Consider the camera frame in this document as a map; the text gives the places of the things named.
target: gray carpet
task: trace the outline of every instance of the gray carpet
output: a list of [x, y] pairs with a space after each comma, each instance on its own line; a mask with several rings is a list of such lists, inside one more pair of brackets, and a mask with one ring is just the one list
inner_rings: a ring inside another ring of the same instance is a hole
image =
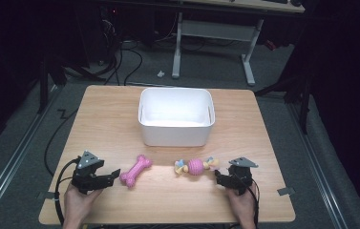
[[[132, 43], [125, 44], [126, 48], [131, 46], [134, 47], [132, 51], [141, 54], [142, 64], [128, 78], [128, 84], [147, 83], [253, 91], [277, 81], [293, 50], [293, 47], [287, 47], [272, 52], [266, 47], [258, 46], [251, 59], [257, 85], [251, 88], [246, 85], [244, 70], [238, 55], [214, 54], [203, 50], [184, 51], [181, 77], [173, 79], [171, 70], [174, 48], [170, 46], [170, 43], [163, 43], [152, 49], [143, 46], [135, 47]], [[139, 56], [134, 52], [123, 52], [122, 65], [118, 70], [120, 83], [123, 83], [125, 75], [135, 69], [139, 60]], [[165, 72], [165, 76], [157, 77], [159, 71]], [[116, 78], [113, 77], [110, 84], [116, 85], [116, 83]], [[14, 177], [10, 177], [10, 184], [0, 198], [0, 228], [59, 228], [59, 226], [41, 225], [38, 222], [43, 200], [36, 197], [39, 192], [48, 190], [52, 180], [44, 166], [43, 157], [54, 131], [63, 122], [60, 118], [61, 112], [58, 110], [64, 109], [66, 115], [69, 115], [77, 109], [85, 88], [90, 84], [94, 82], [70, 77], [67, 85], [62, 90], [57, 90], [60, 94], [44, 116], [42, 124], [27, 149], [25, 158]], [[39, 107], [38, 95], [38, 87], [35, 87], [24, 104], [10, 118], [6, 130], [0, 135], [0, 174], [36, 116]], [[258, 97], [258, 102], [286, 186], [293, 187], [296, 191], [290, 196], [296, 219], [290, 223], [260, 223], [260, 228], [334, 228], [310, 170], [300, 132], [294, 125], [295, 120], [288, 111], [288, 105], [284, 103], [280, 95], [282, 94]], [[319, 157], [323, 170], [326, 171], [338, 202], [341, 203], [348, 228], [360, 228], [360, 199], [328, 141], [327, 133], [316, 114], [313, 100], [310, 101], [310, 106], [311, 112], [307, 125], [310, 142]], [[69, 119], [51, 142], [48, 162], [52, 170], [56, 167], [73, 122], [73, 118]]]

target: desk leg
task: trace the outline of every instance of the desk leg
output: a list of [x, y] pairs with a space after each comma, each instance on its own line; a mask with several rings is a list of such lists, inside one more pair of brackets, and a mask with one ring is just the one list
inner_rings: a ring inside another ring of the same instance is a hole
[[173, 78], [180, 77], [180, 39], [182, 34], [182, 12], [179, 12], [179, 22], [177, 24], [177, 46], [174, 53]]
[[261, 31], [261, 27], [263, 26], [263, 22], [264, 22], [264, 19], [260, 19], [258, 21], [257, 26], [253, 32], [253, 36], [252, 36], [252, 39], [250, 42], [250, 47], [248, 49], [248, 52], [247, 52], [247, 54], [242, 55], [245, 77], [247, 78], [247, 84], [249, 86], [255, 85], [254, 75], [253, 75], [253, 72], [251, 71], [251, 66], [250, 66], [250, 58], [251, 58], [251, 54], [254, 51], [254, 47], [257, 43], [258, 36], [260, 35], [260, 31]]

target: pink rubber toy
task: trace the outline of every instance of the pink rubber toy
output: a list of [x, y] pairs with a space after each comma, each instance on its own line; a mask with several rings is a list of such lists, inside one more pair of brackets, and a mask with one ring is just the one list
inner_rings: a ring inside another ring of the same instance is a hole
[[152, 166], [152, 164], [153, 162], [146, 158], [146, 156], [139, 155], [138, 162], [132, 167], [132, 169], [130, 169], [129, 172], [121, 173], [119, 178], [122, 182], [126, 182], [126, 186], [128, 188], [132, 188], [135, 186], [136, 177], [138, 174], [140, 174], [143, 169]]

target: dog toy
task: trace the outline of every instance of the dog toy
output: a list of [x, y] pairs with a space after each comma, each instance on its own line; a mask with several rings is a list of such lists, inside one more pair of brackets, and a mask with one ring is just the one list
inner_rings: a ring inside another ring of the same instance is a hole
[[145, 155], [139, 155], [137, 163], [129, 170], [129, 172], [120, 174], [120, 181], [125, 182], [128, 188], [135, 186], [136, 177], [145, 168], [152, 166], [153, 162], [146, 158]]
[[219, 160], [214, 159], [212, 156], [206, 161], [194, 158], [188, 161], [188, 165], [183, 162], [183, 159], [176, 161], [174, 164], [177, 174], [189, 173], [190, 175], [197, 176], [203, 174], [204, 170], [216, 170], [219, 165]]

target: human hand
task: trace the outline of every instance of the human hand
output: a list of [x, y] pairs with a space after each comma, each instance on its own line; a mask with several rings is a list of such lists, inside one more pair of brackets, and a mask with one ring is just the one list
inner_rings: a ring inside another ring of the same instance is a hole
[[71, 183], [64, 194], [63, 229], [79, 228], [82, 221], [90, 214], [94, 201], [103, 189], [94, 190], [89, 195], [82, 194]]
[[[257, 185], [253, 182], [250, 186], [251, 191], [256, 195]], [[237, 221], [243, 229], [255, 229], [255, 198], [248, 190], [244, 194], [238, 196], [239, 191], [226, 188], [226, 193], [230, 200], [230, 206]]]

